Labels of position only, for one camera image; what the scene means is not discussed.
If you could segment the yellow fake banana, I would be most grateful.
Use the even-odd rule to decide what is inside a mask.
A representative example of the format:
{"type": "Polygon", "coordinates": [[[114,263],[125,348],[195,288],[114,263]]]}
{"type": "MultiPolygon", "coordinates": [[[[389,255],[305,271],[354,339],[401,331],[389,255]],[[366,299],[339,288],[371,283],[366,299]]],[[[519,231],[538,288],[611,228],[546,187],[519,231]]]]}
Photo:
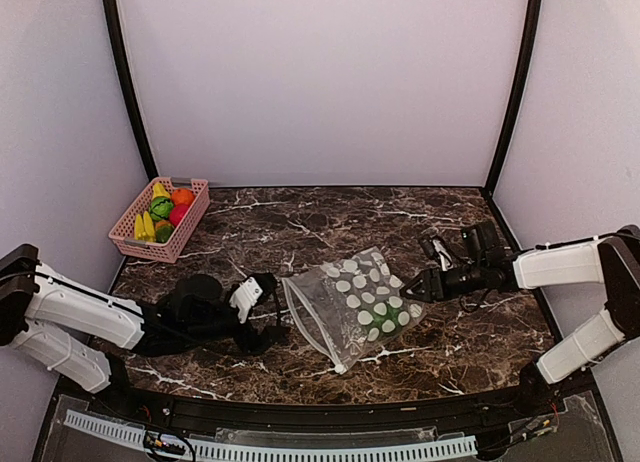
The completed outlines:
{"type": "Polygon", "coordinates": [[[136,215],[134,239],[143,242],[156,242],[155,225],[148,211],[136,215]]]}

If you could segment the yellow fake lemon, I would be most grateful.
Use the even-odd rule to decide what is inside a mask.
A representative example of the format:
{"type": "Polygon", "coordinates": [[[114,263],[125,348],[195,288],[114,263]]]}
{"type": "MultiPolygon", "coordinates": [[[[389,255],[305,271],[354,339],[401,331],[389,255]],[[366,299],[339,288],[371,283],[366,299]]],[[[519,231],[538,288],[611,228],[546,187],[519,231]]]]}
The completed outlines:
{"type": "Polygon", "coordinates": [[[156,182],[152,187],[152,198],[155,199],[158,197],[171,198],[171,194],[161,182],[156,182]]]}

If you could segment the green orange fake pepper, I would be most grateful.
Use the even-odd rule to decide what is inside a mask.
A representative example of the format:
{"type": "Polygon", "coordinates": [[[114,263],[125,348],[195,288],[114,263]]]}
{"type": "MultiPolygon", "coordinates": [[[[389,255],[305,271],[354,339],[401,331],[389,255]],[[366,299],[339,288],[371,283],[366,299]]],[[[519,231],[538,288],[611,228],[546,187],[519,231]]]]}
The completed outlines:
{"type": "Polygon", "coordinates": [[[165,244],[172,236],[175,227],[169,220],[160,220],[155,225],[155,241],[159,244],[165,244]]]}

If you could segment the green striped fake watermelon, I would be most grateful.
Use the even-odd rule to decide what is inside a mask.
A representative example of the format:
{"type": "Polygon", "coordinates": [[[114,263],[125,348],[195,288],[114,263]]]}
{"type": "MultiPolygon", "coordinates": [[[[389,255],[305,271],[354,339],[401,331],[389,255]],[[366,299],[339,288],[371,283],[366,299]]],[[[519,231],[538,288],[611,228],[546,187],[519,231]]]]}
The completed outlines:
{"type": "Polygon", "coordinates": [[[149,206],[149,215],[154,222],[168,220],[174,208],[174,203],[170,197],[154,197],[149,206]]]}

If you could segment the clear polka dot zip bag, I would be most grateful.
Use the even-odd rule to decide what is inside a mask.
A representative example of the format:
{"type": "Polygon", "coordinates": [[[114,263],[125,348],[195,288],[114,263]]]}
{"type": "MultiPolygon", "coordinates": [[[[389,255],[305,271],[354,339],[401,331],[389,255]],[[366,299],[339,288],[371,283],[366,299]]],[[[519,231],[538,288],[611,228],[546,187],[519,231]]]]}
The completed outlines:
{"type": "Polygon", "coordinates": [[[376,246],[284,278],[282,286],[296,327],[315,350],[331,361],[338,374],[418,325],[425,315],[424,303],[400,295],[402,281],[391,273],[376,246]],[[378,303],[408,311],[411,321],[396,335],[369,341],[366,330],[357,322],[357,314],[378,303]]]}

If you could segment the green fake vegetable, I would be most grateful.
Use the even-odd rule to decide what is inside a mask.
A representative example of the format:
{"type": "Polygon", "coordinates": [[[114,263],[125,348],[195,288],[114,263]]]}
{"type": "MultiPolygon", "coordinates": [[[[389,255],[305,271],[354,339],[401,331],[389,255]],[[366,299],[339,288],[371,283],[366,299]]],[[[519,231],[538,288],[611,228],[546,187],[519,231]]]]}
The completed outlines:
{"type": "Polygon", "coordinates": [[[398,334],[411,321],[408,311],[388,303],[378,303],[360,310],[357,322],[367,332],[369,341],[398,334]]]}

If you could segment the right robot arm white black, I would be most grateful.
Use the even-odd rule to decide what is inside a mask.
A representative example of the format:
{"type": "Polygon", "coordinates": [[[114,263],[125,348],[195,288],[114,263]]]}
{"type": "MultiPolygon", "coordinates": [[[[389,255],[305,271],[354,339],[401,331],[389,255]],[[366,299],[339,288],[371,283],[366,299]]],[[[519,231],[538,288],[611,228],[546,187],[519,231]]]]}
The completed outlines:
{"type": "Polygon", "coordinates": [[[639,228],[617,231],[507,254],[490,221],[464,227],[468,258],[456,259],[438,237],[421,245],[438,268],[428,268],[400,290],[405,299],[433,303],[484,291],[535,290],[596,283],[605,288],[603,308],[522,372],[510,395],[521,416],[534,414],[549,398],[549,387],[639,336],[639,228]]]}

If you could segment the orange fake orange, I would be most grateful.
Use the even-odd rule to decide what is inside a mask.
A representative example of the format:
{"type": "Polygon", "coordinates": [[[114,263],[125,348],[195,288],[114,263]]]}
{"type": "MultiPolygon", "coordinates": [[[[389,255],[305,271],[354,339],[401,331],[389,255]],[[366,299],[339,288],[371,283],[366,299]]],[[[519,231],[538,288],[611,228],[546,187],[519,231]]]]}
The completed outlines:
{"type": "Polygon", "coordinates": [[[195,201],[195,198],[195,194],[186,188],[175,189],[171,194],[171,200],[175,206],[185,205],[189,207],[195,201]]]}

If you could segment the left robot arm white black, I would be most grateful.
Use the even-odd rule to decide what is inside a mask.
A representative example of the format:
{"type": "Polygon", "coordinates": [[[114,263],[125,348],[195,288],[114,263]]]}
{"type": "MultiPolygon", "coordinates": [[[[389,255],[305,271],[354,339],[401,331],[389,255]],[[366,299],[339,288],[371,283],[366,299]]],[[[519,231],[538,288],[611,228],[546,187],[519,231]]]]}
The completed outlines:
{"type": "Polygon", "coordinates": [[[179,280],[158,302],[146,304],[108,295],[69,280],[42,263],[38,250],[22,244],[1,259],[1,343],[101,393],[120,418],[141,409],[124,364],[72,336],[93,335],[145,357],[176,355],[209,342],[231,339],[244,355],[260,355],[286,341],[282,322],[257,330],[253,309],[276,300],[271,273],[247,277],[230,290],[206,274],[179,280]]]}

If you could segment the red fake apple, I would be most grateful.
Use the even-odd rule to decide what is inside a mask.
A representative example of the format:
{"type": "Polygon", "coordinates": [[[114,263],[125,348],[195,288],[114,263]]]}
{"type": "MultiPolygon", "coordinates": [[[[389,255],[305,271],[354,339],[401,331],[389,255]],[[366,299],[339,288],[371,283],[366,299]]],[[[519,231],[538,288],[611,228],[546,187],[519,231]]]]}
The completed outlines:
{"type": "Polygon", "coordinates": [[[186,204],[175,205],[169,214],[169,222],[174,227],[177,227],[181,223],[181,221],[184,219],[189,209],[190,209],[190,206],[186,204]]]}

